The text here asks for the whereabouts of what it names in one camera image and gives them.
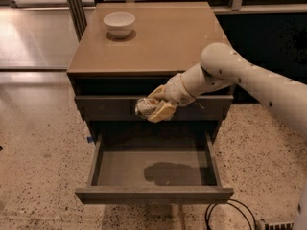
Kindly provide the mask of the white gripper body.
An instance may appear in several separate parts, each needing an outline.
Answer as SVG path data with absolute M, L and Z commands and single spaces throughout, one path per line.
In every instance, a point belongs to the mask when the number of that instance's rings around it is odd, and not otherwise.
M 186 89 L 184 74 L 171 77 L 163 86 L 163 99 L 176 106 L 186 106 L 195 100 Z

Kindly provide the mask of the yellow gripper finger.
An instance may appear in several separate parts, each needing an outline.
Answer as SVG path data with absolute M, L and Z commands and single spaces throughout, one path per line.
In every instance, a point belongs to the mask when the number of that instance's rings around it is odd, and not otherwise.
M 158 86 L 150 95 L 148 95 L 149 99 L 156 99 L 156 100 L 164 100 L 164 85 Z
M 169 102 L 161 101 L 148 120 L 152 123 L 169 120 L 176 112 L 177 107 Z

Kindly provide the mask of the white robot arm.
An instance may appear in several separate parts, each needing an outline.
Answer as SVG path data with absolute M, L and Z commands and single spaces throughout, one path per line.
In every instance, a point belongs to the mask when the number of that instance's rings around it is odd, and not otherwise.
M 177 107 L 190 104 L 200 94 L 233 83 L 307 137 L 307 85 L 254 65 L 223 43 L 206 46 L 200 63 L 171 77 L 152 92 L 150 97 L 162 106 L 151 111 L 148 120 L 153 123 L 165 120 Z

